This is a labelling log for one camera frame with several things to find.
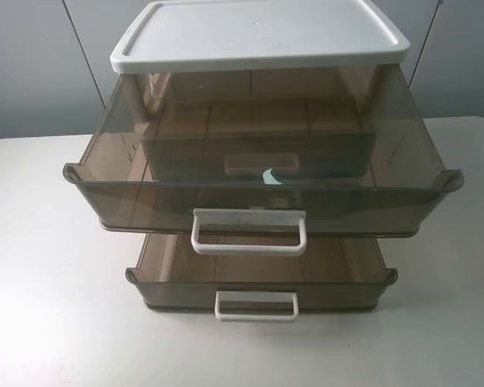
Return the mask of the smoky transparent drawer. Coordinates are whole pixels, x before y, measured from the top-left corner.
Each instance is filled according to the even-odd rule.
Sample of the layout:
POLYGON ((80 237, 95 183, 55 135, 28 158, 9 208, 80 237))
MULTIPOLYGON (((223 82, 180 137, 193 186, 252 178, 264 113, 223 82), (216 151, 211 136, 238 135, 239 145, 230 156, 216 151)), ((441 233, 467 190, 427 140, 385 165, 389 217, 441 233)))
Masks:
POLYGON ((144 123, 109 105, 81 159, 63 169, 110 231, 208 235, 409 237, 464 183, 444 166, 401 69, 379 69, 353 100, 361 127, 376 135, 366 174, 310 184, 157 181, 141 142, 164 113, 184 102, 166 97, 144 123))
POLYGON ((296 257, 221 256, 198 254, 189 235, 148 234, 126 278, 152 310, 277 322, 374 310, 398 272, 375 239, 315 237, 296 257))
POLYGON ((177 104, 141 145, 157 181, 310 184, 363 177, 375 142, 352 99, 296 98, 177 104))

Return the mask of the white plastic drawer cabinet frame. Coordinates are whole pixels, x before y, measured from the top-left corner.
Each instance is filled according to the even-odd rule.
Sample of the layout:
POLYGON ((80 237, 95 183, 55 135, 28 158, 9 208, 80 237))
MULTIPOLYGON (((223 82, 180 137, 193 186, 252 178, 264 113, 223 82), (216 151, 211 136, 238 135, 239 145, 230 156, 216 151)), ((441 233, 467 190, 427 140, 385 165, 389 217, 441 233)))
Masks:
POLYGON ((370 1, 157 1, 111 53, 111 112, 154 119, 166 97, 203 104, 363 94, 408 39, 370 1))

